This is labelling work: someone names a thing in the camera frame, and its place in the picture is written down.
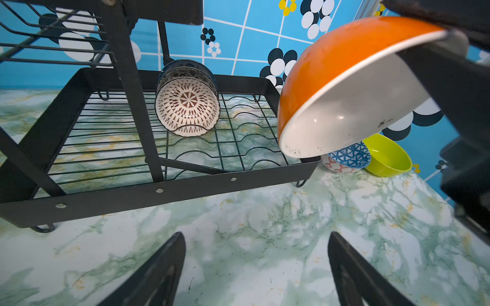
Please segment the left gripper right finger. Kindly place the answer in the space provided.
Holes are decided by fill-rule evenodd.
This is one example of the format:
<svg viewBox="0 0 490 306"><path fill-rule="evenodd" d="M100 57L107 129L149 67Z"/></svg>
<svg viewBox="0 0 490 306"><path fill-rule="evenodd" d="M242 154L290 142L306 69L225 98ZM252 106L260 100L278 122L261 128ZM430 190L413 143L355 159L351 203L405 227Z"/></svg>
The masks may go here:
<svg viewBox="0 0 490 306"><path fill-rule="evenodd" d="M330 234L328 256L341 305L412 305L338 232Z"/></svg>

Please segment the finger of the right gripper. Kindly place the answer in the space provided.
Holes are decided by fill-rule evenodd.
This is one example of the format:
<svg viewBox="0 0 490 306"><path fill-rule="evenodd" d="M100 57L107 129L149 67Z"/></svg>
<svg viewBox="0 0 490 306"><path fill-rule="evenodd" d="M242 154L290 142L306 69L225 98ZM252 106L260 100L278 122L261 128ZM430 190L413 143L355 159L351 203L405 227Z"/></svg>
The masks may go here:
<svg viewBox="0 0 490 306"><path fill-rule="evenodd" d="M489 49L488 0L386 0L382 3L400 16L459 29L471 45Z"/></svg>

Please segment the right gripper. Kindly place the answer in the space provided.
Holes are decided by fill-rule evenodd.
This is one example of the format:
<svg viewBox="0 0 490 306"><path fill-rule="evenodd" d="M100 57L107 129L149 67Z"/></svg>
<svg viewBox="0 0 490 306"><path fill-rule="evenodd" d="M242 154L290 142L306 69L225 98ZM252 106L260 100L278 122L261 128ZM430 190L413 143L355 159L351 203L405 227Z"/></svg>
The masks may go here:
<svg viewBox="0 0 490 306"><path fill-rule="evenodd" d="M460 135L441 150L449 163L441 189L454 200L456 219L489 244L489 66L459 53L468 45L463 32L451 29L442 40L397 55Z"/></svg>

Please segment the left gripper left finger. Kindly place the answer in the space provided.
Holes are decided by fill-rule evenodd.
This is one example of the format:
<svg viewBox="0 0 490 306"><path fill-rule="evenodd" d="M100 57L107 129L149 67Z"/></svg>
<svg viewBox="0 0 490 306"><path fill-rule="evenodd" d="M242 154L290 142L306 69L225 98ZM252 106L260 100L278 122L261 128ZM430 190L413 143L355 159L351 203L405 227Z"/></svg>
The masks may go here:
<svg viewBox="0 0 490 306"><path fill-rule="evenodd" d="M100 305L173 305L186 255L176 232Z"/></svg>

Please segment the plain white bowl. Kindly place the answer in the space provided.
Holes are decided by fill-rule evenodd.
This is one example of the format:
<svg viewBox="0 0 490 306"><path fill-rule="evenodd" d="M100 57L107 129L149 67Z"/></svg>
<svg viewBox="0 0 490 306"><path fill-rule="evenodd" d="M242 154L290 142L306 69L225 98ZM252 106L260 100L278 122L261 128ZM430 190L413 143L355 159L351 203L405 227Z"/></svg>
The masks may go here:
<svg viewBox="0 0 490 306"><path fill-rule="evenodd" d="M281 151L312 158L348 147L407 116L430 99L399 57L436 43L465 56L457 29L407 17L353 21L308 47L287 76L278 107Z"/></svg>

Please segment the blue triangle pattern bowl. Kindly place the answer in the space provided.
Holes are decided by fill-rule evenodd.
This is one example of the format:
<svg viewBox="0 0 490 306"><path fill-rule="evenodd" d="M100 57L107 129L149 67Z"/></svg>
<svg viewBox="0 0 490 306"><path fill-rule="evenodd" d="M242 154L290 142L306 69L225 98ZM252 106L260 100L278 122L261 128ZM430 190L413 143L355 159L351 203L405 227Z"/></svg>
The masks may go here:
<svg viewBox="0 0 490 306"><path fill-rule="evenodd" d="M352 173L366 168L371 163L371 154L364 142L321 156L321 164L336 173Z"/></svg>

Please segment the brown white patterned bowl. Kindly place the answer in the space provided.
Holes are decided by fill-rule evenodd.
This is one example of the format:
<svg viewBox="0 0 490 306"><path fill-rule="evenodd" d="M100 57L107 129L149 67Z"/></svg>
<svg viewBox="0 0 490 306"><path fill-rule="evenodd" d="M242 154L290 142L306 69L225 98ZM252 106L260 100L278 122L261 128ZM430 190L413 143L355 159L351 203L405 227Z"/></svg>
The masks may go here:
<svg viewBox="0 0 490 306"><path fill-rule="evenodd" d="M178 136L201 136L219 119L217 94L207 84L188 77L171 80L156 92L155 111L160 123Z"/></svg>

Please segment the black white leaf bowl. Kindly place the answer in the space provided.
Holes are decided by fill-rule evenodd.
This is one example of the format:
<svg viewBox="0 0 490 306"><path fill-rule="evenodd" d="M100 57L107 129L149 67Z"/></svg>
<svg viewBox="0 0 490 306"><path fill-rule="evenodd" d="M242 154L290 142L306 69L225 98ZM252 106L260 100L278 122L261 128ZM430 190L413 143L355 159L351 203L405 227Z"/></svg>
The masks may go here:
<svg viewBox="0 0 490 306"><path fill-rule="evenodd" d="M202 63L189 59L173 60L166 64L158 76L155 93L158 93L170 81L182 78L198 80L209 86L218 95L218 83L211 70Z"/></svg>

